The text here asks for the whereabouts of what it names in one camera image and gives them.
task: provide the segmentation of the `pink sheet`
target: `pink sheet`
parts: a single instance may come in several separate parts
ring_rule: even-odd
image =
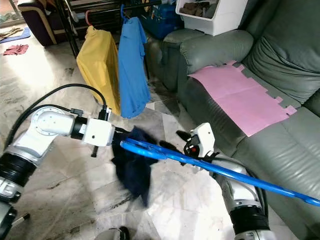
[[[297,110],[279,105],[281,97],[273,98],[253,78],[247,78],[234,61],[220,67],[202,68],[190,77],[197,79],[213,100],[248,136],[289,118]]]

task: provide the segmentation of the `white plastic bin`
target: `white plastic bin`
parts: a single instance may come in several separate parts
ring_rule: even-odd
[[[195,0],[177,0],[175,12],[181,15],[186,29],[199,30],[212,36],[237,29],[241,22],[248,0],[217,0],[213,18],[188,15],[180,12],[185,3],[198,3]],[[216,3],[215,0],[201,2]]]

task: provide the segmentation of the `grey leather sofa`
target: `grey leather sofa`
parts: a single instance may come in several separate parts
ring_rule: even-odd
[[[150,39],[147,60],[217,146],[261,179],[320,199],[320,1],[265,0],[245,30],[217,36],[182,29]],[[268,93],[292,105],[289,119],[246,135],[188,74],[236,60]],[[320,207],[268,192],[268,203],[301,240],[320,239]]]

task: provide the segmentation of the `tile floor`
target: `tile floor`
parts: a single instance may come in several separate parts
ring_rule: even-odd
[[[0,57],[1,151],[13,122],[33,101],[60,85],[84,83],[67,42],[44,48],[31,36],[0,44],[0,52],[16,44],[29,44],[26,54]],[[133,119],[113,115],[112,123],[127,130],[139,126],[182,149],[175,131],[195,124],[160,82],[150,80],[149,86],[152,101],[144,112]],[[45,102],[83,109],[86,116],[95,116],[99,108],[82,88],[57,92]],[[97,158],[91,152],[91,146],[78,140],[55,139],[15,205],[31,219],[13,228],[8,240],[93,240],[120,225],[137,240],[234,238],[220,187],[207,172],[173,160],[152,165],[150,204],[144,208],[117,181],[111,148],[100,148]],[[272,209],[270,226],[279,240],[297,239]]]

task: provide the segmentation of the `blue mat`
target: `blue mat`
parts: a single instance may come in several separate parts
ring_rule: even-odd
[[[25,27],[21,36],[7,37],[7,38],[1,40],[0,44],[6,43],[6,42],[11,42],[14,40],[19,40],[19,39],[26,39],[29,37],[30,37],[30,29],[28,27]]]

